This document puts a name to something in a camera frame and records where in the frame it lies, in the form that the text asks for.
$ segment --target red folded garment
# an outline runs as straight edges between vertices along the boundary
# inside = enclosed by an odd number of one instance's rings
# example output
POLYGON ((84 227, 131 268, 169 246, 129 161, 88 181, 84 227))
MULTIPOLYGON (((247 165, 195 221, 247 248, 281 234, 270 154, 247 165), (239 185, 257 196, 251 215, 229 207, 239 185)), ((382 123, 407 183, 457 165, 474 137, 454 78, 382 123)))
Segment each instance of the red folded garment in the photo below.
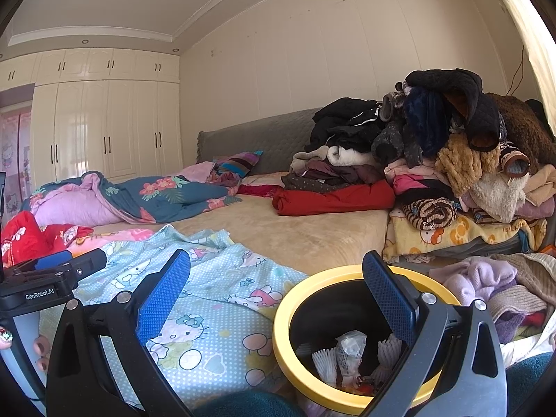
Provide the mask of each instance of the red folded garment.
POLYGON ((274 197, 279 189, 283 189, 280 185, 240 185, 237 190, 238 195, 249 195, 259 197, 274 197))
POLYGON ((544 320, 547 317, 547 313, 544 310, 540 310, 538 312, 535 313, 531 313, 530 315, 527 315, 525 317, 525 320, 523 320, 523 323, 521 323, 521 326, 535 326, 535 327, 541 327, 544 323, 544 320))
POLYGON ((2 264, 12 267, 63 251, 75 239, 93 233, 91 227, 49 224, 41 231, 30 212, 19 212, 2 231, 2 264))
POLYGON ((386 210, 394 207, 394 190, 381 180, 374 185, 351 185, 331 193, 280 189, 272 199, 279 215, 386 210))

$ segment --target pink curtain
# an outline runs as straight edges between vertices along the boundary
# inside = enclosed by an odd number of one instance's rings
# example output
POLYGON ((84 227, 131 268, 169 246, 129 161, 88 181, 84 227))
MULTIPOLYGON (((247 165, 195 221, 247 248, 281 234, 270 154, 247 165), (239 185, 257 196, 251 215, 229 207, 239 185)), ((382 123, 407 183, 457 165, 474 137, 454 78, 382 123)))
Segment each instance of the pink curtain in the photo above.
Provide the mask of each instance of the pink curtain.
POLYGON ((31 195, 31 113, 0 115, 0 171, 6 173, 2 225, 19 212, 31 195))

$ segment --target striped pillow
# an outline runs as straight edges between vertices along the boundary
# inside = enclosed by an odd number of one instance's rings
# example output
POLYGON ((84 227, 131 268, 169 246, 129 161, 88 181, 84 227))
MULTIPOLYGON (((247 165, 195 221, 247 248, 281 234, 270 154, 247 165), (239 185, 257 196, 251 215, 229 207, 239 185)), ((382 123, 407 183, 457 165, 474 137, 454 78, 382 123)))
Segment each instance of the striped pillow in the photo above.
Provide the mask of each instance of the striped pillow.
POLYGON ((216 173, 222 174, 226 171, 230 171, 244 178, 255 167, 255 164, 259 162, 262 152, 262 150, 257 150, 256 152, 242 152, 221 160, 215 159, 216 173))

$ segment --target metal screw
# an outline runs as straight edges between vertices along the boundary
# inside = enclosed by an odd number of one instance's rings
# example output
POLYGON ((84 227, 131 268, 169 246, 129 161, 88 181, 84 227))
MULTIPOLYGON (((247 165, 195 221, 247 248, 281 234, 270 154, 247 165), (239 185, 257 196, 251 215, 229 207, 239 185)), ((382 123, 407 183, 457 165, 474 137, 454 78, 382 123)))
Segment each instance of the metal screw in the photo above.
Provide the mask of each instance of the metal screw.
POLYGON ((120 304, 125 304, 126 302, 129 302, 130 299, 131 293, 129 293, 128 291, 122 291, 118 294, 118 296, 116 296, 116 301, 118 301, 120 304))
POLYGON ((475 301, 475 307, 479 310, 486 310, 487 306, 486 306, 486 302, 484 302, 483 300, 476 300, 475 301))
POLYGON ((73 310, 79 305, 79 301, 77 300, 69 300, 66 304, 66 309, 73 310))
POLYGON ((434 304, 436 302, 436 296, 434 296, 432 293, 423 293, 421 298, 427 304, 434 304))

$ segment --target yellow trash can rim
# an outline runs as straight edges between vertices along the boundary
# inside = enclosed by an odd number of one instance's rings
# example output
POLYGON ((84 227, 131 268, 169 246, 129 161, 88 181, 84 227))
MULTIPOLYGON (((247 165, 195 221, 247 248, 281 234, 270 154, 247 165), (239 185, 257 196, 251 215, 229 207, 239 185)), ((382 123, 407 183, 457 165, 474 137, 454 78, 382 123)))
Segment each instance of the yellow trash can rim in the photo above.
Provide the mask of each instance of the yellow trash can rim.
MULTIPOLYGON (((390 266, 390 269, 395 274, 406 276, 419 291, 430 291, 447 304, 460 304, 447 288, 430 277, 396 266, 390 266)), ((290 324, 298 307, 311 295, 330 285, 362 279, 361 265, 348 265, 317 273, 297 284, 284 297, 276 311, 272 337, 274 355, 278 365, 299 392, 328 409, 351 415, 359 415, 363 412, 373 397, 343 392, 313 376, 294 353, 290 343, 290 324)), ((421 386, 412 406, 429 399, 439 376, 440 372, 421 386)))

